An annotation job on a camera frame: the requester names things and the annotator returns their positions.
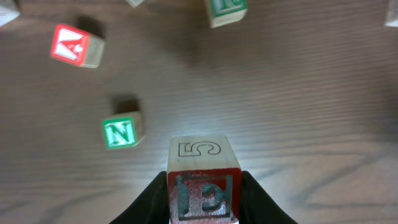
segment wood grain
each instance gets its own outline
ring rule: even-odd
[[[249,0],[208,28],[203,1],[26,0],[0,28],[0,223],[108,223],[167,167],[169,139],[225,134],[299,223],[398,222],[398,29],[387,1]],[[103,25],[95,69],[49,58],[56,24]],[[107,151],[117,94],[146,139]]]

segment wooden block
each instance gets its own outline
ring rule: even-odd
[[[0,26],[17,18],[20,14],[14,0],[0,0]]]
[[[127,2],[132,6],[132,7],[137,7],[139,4],[141,4],[145,0],[127,0]]]
[[[144,137],[144,125],[140,112],[123,113],[112,116],[102,124],[107,149],[134,147]]]
[[[398,0],[390,0],[385,26],[398,27]]]
[[[246,0],[205,1],[211,28],[240,21],[248,10]]]
[[[100,64],[105,41],[83,30],[60,24],[55,28],[51,57],[86,68]]]
[[[235,223],[242,172],[226,136],[170,140],[167,164],[172,224]]]

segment green border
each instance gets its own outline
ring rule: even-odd
[[[131,144],[123,145],[123,146],[114,146],[110,147],[109,142],[108,142],[108,137],[106,135],[106,130],[105,126],[109,123],[115,123],[115,122],[121,122],[121,121],[130,121],[131,122],[131,128],[132,128],[132,135],[134,136],[134,142]],[[123,117],[123,118],[115,118],[115,119],[107,119],[102,122],[102,132],[104,135],[105,143],[106,143],[106,148],[109,150],[113,149],[125,149],[128,147],[134,147],[137,144],[137,136],[136,136],[136,126],[134,125],[134,120],[131,117]]]
[[[210,1],[210,5],[211,5],[211,10],[213,11],[213,15],[215,17],[225,16],[225,15],[228,15],[228,14],[231,14],[231,13],[234,13],[234,12],[238,12],[238,11],[242,11],[242,10],[248,9],[247,1],[246,0],[241,0],[243,7],[240,7],[239,9],[235,9],[235,10],[232,10],[232,11],[224,12],[224,13],[217,13],[216,12],[216,6],[215,6],[214,2],[215,1],[224,1],[224,0],[209,0],[209,1]]]

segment block with letter z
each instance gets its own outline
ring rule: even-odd
[[[170,140],[167,165],[172,224],[236,223],[242,172],[224,135]]]

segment wooden table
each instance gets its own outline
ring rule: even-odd
[[[209,29],[203,0],[24,0],[0,28],[0,223],[108,223],[167,166],[172,136],[225,134],[299,223],[398,222],[398,29],[387,1],[249,0]],[[99,20],[101,65],[49,58],[58,23]],[[147,136],[107,151],[139,99]]]

